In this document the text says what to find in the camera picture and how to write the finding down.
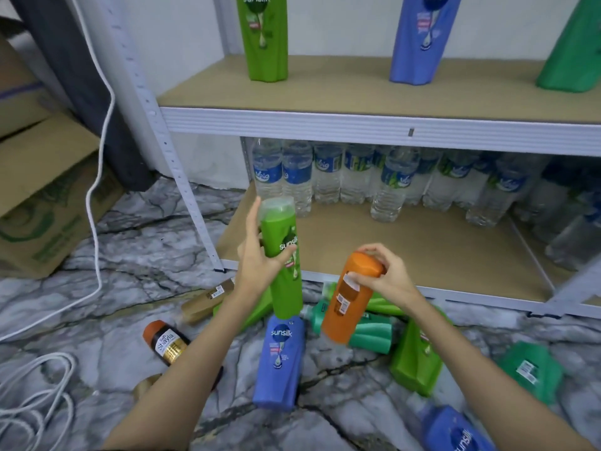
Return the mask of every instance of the blue sunsilk bottle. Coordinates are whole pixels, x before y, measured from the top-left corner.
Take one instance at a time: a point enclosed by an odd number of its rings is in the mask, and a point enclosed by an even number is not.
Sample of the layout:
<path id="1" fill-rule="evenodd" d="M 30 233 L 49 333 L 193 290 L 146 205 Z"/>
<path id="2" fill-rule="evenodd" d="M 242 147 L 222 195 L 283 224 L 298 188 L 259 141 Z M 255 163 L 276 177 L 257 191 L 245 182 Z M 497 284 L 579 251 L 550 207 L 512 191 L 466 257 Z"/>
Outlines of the blue sunsilk bottle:
<path id="1" fill-rule="evenodd" d="M 403 0 L 390 80 L 430 83 L 447 45 L 461 0 Z"/>
<path id="2" fill-rule="evenodd" d="M 496 451 L 459 411 L 448 405 L 427 410 L 422 443 L 429 451 Z"/>
<path id="3" fill-rule="evenodd" d="M 305 323 L 298 316 L 267 322 L 252 402 L 260 408 L 290 411 L 296 402 L 305 351 Z"/>

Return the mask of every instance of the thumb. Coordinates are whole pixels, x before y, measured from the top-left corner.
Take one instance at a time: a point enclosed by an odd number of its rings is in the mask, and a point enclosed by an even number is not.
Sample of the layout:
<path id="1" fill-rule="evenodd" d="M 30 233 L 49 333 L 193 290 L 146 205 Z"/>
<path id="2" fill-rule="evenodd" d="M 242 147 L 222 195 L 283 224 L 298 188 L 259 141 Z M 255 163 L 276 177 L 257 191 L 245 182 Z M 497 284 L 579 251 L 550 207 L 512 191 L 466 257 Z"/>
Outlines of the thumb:
<path id="1" fill-rule="evenodd" d="M 296 245 L 289 245 L 285 249 L 283 249 L 279 255 L 274 257 L 273 259 L 278 262 L 280 267 L 286 264 L 286 261 L 290 259 L 292 254 L 296 251 Z"/>
<path id="2" fill-rule="evenodd" d="M 377 277 L 370 277 L 369 275 L 363 275 L 358 272 L 349 272 L 348 275 L 352 280 L 355 280 L 360 285 L 366 286 L 369 289 L 376 288 L 376 282 L 378 281 Z"/>

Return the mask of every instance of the person's left arm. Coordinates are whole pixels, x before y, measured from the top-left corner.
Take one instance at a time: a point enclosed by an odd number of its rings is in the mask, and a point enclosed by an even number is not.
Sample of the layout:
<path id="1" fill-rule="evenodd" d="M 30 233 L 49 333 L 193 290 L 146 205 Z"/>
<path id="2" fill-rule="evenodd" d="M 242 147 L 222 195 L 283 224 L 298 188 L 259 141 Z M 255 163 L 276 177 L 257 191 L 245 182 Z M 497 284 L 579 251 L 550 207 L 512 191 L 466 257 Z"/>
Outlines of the person's left arm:
<path id="1" fill-rule="evenodd" d="M 244 320 L 255 307 L 296 245 L 267 258 L 259 243 L 257 198 L 246 219 L 246 240 L 233 293 L 219 313 L 165 374 L 117 424 L 103 444 L 105 450 L 184 451 L 203 411 L 221 363 Z"/>

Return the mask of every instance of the hand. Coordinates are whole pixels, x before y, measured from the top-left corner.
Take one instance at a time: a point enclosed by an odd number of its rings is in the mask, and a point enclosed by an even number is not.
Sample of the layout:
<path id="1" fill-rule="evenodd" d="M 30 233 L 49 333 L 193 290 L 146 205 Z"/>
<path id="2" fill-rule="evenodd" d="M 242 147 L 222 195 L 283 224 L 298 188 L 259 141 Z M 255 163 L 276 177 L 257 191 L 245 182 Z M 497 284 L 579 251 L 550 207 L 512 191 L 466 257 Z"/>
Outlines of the hand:
<path id="1" fill-rule="evenodd" d="M 289 245 L 274 258 L 265 256 L 257 222 L 260 205 L 261 198 L 257 197 L 246 217 L 246 239 L 238 246 L 240 263 L 234 288 L 242 300 L 251 301 L 253 306 L 296 250 L 296 245 Z"/>
<path id="2" fill-rule="evenodd" d="M 386 274 L 381 277 L 369 277 L 350 272 L 349 275 L 357 283 L 379 292 L 405 311 L 409 311 L 414 303 L 425 300 L 409 278 L 403 260 L 381 243 L 367 243 L 360 246 L 357 251 L 373 256 L 386 267 Z"/>

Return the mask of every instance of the barcode sticker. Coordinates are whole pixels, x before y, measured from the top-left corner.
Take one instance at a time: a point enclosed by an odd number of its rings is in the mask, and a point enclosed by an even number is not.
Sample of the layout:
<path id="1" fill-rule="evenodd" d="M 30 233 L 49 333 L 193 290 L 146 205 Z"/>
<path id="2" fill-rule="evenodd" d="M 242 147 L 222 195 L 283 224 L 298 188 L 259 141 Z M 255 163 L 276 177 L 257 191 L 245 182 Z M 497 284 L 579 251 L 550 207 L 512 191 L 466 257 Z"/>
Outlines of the barcode sticker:
<path id="1" fill-rule="evenodd" d="M 527 360 L 523 360 L 520 366 L 517 368 L 518 372 L 522 377 L 530 381 L 532 384 L 536 384 L 538 379 L 532 375 L 532 372 L 536 370 L 536 366 Z"/>
<path id="2" fill-rule="evenodd" d="M 217 296 L 221 296 L 223 294 L 223 291 L 224 289 L 221 285 L 217 286 L 217 288 L 215 288 L 215 292 L 211 294 L 211 299 L 214 299 Z"/>
<path id="3" fill-rule="evenodd" d="M 350 302 L 342 297 L 342 294 L 338 294 L 336 300 L 340 303 L 340 314 L 344 315 L 349 310 Z"/>
<path id="4" fill-rule="evenodd" d="M 156 345 L 154 346 L 154 349 L 159 355 L 163 356 L 165 354 L 165 351 L 167 351 L 169 345 L 179 338 L 179 335 L 177 335 L 171 329 L 167 329 L 163 333 L 163 335 L 156 340 Z"/>
<path id="5" fill-rule="evenodd" d="M 344 274 L 344 278 L 342 279 L 348 286 L 350 286 L 355 291 L 359 291 L 361 289 L 361 285 L 359 285 L 355 280 L 349 277 L 348 273 Z"/>

